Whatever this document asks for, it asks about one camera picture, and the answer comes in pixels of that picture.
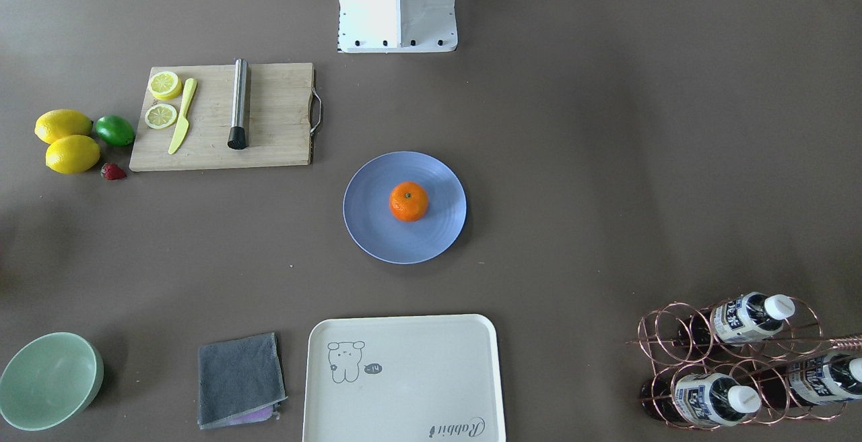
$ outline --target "towel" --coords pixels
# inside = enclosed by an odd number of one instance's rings
[[[217,429],[268,420],[284,395],[275,332],[197,350],[197,424]]]

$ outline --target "yellow knife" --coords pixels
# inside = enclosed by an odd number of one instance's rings
[[[167,153],[173,154],[179,148],[179,145],[185,140],[185,133],[189,131],[189,120],[186,117],[189,113],[189,105],[191,98],[195,95],[197,89],[197,80],[187,79],[183,86],[183,103],[179,105],[179,116],[176,117],[176,125],[173,129],[173,138],[170,139],[170,147],[167,148]]]

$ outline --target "strawberry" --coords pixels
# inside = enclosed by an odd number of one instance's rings
[[[126,172],[113,162],[107,162],[102,166],[102,178],[105,178],[108,181],[121,180],[125,177]]]

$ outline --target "mint green bowl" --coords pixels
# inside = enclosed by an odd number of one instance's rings
[[[21,430],[45,430],[81,412],[102,386],[102,357],[87,340],[53,332],[12,357],[0,377],[0,414]]]

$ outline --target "cutting board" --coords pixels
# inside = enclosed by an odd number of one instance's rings
[[[133,171],[262,168],[304,166],[311,161],[310,114],[314,86],[311,63],[274,63],[248,66],[248,147],[228,147],[234,106],[234,65],[153,67],[150,77],[173,71],[184,83],[197,79],[189,108],[189,131],[174,154],[167,153],[174,126],[150,129],[144,114],[159,103],[179,111],[182,96],[160,101],[147,90],[129,168]]]

